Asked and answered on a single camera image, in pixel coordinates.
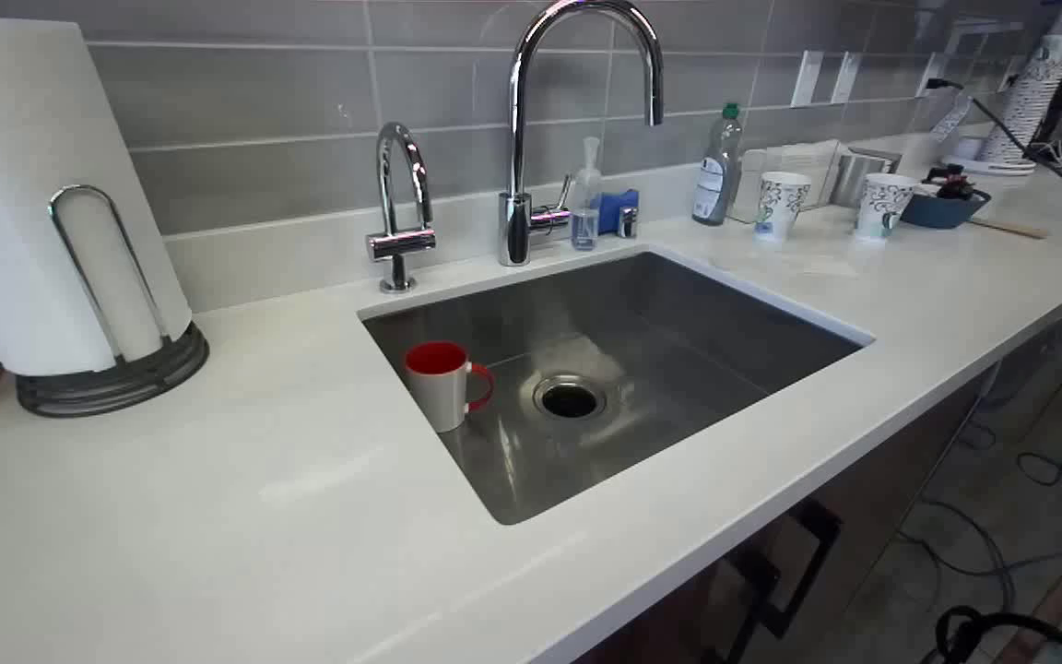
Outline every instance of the white mug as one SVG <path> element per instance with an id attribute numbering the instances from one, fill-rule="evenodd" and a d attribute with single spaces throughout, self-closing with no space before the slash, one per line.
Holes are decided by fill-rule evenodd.
<path id="1" fill-rule="evenodd" d="M 418 407 L 434 431 L 454 431 L 469 413 L 479 413 L 495 393 L 495 371 L 479 360 L 469 360 L 457 344 L 422 344 L 406 354 L 411 388 Z M 469 381 L 479 376 L 488 388 L 476 398 L 466 398 Z"/>
<path id="2" fill-rule="evenodd" d="M 857 237 L 863 238 L 894 237 L 911 193 L 914 193 L 911 177 L 866 172 Z"/>
<path id="3" fill-rule="evenodd" d="M 813 177 L 806 172 L 781 172 L 781 169 L 759 172 L 759 217 L 753 225 L 758 237 L 785 238 L 808 193 Z"/>

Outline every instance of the undermount sink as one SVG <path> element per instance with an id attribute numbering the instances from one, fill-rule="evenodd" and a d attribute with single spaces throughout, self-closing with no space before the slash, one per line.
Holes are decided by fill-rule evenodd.
<path id="1" fill-rule="evenodd" d="M 529 520 L 858 351 L 857 338 L 630 256 L 366 318 L 404 376 L 454 338 L 495 369 L 495 402 L 438 440 L 497 525 Z"/>

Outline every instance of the small faucet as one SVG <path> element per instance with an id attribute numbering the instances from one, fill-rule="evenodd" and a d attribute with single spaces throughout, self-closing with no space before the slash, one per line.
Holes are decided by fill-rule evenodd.
<path id="1" fill-rule="evenodd" d="M 663 122 L 663 47 L 649 19 L 630 0 L 556 0 L 549 5 L 524 39 L 517 44 L 511 66 L 511 152 L 504 152 L 504 193 L 497 195 L 497 237 L 501 260 L 529 260 L 533 230 L 556 230 L 560 215 L 535 215 L 533 193 L 524 193 L 524 130 L 529 130 L 529 66 L 541 34 L 577 12 L 603 12 L 625 22 L 638 38 L 646 69 L 646 126 Z"/>
<path id="2" fill-rule="evenodd" d="M 393 145 L 400 145 L 406 152 L 411 169 L 415 169 L 415 199 L 418 199 L 418 215 L 422 215 L 418 230 L 394 225 Z M 433 203 L 429 203 L 429 165 L 423 165 L 422 145 L 415 141 L 415 134 L 404 122 L 388 122 L 378 135 L 378 177 L 380 177 L 385 232 L 368 237 L 368 252 L 373 252 L 373 259 L 393 260 L 380 288 L 385 290 L 411 290 L 418 280 L 406 269 L 406 256 L 434 246 L 434 230 L 433 230 Z"/>

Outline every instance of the paper towel holder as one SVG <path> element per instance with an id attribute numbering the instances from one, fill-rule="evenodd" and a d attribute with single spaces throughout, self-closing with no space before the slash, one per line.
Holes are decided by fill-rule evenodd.
<path id="1" fill-rule="evenodd" d="M 159 338 L 162 338 L 162 347 L 147 359 L 130 360 L 123 354 L 118 338 L 109 326 L 109 315 L 99 305 L 99 296 L 91 290 L 91 280 L 85 273 L 85 260 L 79 259 L 79 246 L 67 237 L 61 205 L 73 195 L 99 199 L 115 217 L 115 230 L 125 243 L 125 256 L 137 269 L 137 280 L 144 288 L 147 308 L 150 308 L 150 318 L 159 326 Z M 137 246 L 130 238 L 130 230 L 123 220 L 115 195 L 109 195 L 98 183 L 67 183 L 47 199 L 47 217 L 57 225 L 57 237 L 61 237 L 67 259 L 73 260 L 73 269 L 85 284 L 85 297 L 91 301 L 98 326 L 99 326 L 105 338 L 111 344 L 115 365 L 105 371 L 16 376 L 19 407 L 28 407 L 29 413 L 42 413 L 42 415 L 91 415 L 91 413 L 111 413 L 111 408 L 147 402 L 147 398 L 185 385 L 187 376 L 197 376 L 203 369 L 212 347 L 197 326 L 187 326 L 180 338 L 169 338 L 169 329 L 159 315 L 155 288 L 147 280 L 147 269 L 137 259 Z"/>

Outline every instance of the black base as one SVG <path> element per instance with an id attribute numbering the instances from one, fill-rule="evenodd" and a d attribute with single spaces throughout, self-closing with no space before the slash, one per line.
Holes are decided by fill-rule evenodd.
<path id="1" fill-rule="evenodd" d="M 162 344 L 150 359 L 125 360 L 109 371 L 16 376 L 16 388 L 19 407 L 39 415 L 98 415 L 174 391 L 197 376 L 203 360 L 207 338 L 197 326 L 187 326 L 180 338 Z"/>

